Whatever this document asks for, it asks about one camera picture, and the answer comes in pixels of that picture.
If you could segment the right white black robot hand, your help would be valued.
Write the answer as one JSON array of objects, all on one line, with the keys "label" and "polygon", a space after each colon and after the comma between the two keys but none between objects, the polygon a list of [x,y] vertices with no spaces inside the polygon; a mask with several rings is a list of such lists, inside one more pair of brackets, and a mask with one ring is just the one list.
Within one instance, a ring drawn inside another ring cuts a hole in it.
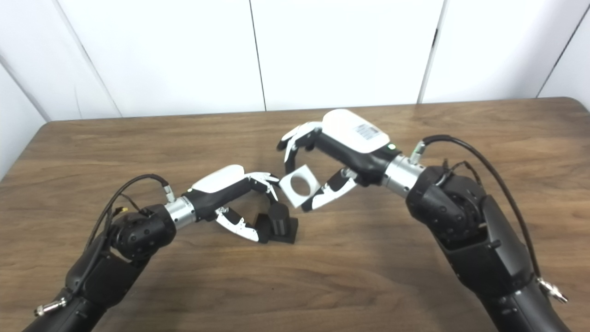
[{"label": "right white black robot hand", "polygon": [[[319,150],[342,164],[320,184],[307,165],[296,166],[298,151]],[[284,134],[277,145],[284,151],[286,175],[279,186],[294,208],[316,210],[357,185],[381,185],[386,170],[400,151],[389,136],[348,109],[327,112],[321,121],[301,124]]]}]

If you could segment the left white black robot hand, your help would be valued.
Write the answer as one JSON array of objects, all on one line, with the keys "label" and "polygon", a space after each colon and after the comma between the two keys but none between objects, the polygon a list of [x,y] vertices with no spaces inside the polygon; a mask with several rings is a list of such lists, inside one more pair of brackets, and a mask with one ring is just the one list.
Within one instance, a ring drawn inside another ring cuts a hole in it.
[{"label": "left white black robot hand", "polygon": [[278,183],[279,178],[272,173],[246,173],[243,166],[234,164],[196,181],[188,191],[183,193],[183,197],[192,204],[196,221],[216,221],[228,231],[244,239],[266,244],[269,241],[267,231],[255,229],[238,212],[226,205],[251,191],[264,194],[270,204],[274,205],[278,203],[274,189]]}]

